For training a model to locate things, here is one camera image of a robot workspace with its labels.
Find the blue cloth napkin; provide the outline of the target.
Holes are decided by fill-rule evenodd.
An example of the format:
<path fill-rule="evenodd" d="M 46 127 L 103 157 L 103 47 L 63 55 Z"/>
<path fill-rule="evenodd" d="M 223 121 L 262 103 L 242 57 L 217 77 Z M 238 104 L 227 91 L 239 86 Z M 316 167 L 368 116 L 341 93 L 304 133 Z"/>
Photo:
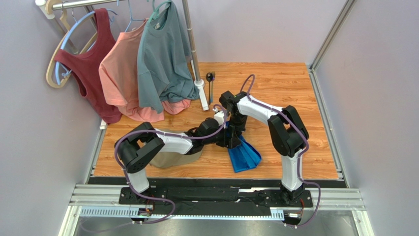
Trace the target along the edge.
<path fill-rule="evenodd" d="M 224 125 L 225 128 L 225 147 L 232 163 L 235 173 L 255 169 L 262 158 L 260 153 L 248 143 L 243 135 L 233 137 L 229 133 L 229 122 Z"/>

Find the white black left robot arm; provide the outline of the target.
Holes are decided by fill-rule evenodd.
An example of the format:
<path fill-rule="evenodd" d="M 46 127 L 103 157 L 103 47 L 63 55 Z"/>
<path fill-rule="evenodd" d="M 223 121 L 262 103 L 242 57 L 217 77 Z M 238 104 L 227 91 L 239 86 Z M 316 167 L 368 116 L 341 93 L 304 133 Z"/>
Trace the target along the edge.
<path fill-rule="evenodd" d="M 241 144 L 239 137 L 246 131 L 245 124 L 245 120 L 219 124 L 216 119 L 207 118 L 198 127 L 183 133 L 172 133 L 144 122 L 115 143 L 114 156 L 124 171 L 128 185 L 135 192 L 143 193 L 150 186 L 145 168 L 159 153 L 195 155 L 211 144 L 235 148 Z"/>

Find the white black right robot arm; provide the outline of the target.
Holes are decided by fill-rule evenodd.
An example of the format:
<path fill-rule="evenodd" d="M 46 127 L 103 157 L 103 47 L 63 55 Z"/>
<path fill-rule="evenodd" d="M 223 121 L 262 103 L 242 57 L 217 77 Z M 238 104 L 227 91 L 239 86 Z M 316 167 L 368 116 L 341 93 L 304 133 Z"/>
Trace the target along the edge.
<path fill-rule="evenodd" d="M 227 91 L 221 94 L 219 102 L 230 115 L 229 125 L 224 132 L 225 147 L 235 148 L 241 144 L 239 136 L 245 131 L 248 117 L 260 121 L 268 126 L 273 147 L 281 155 L 283 188 L 288 192 L 302 190 L 298 156 L 307 146 L 308 131 L 296 108 L 273 106 L 244 91 L 237 95 Z"/>

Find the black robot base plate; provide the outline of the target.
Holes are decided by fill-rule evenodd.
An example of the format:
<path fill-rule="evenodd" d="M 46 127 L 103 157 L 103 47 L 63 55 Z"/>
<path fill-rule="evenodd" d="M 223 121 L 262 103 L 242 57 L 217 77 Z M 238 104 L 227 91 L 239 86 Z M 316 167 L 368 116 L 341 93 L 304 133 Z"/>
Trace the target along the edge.
<path fill-rule="evenodd" d="M 251 202 L 265 207 L 314 207 L 311 193 L 305 190 L 291 204 L 285 204 L 280 189 L 239 189 L 230 187 L 151 187 L 142 193 L 148 197 L 179 202 Z"/>

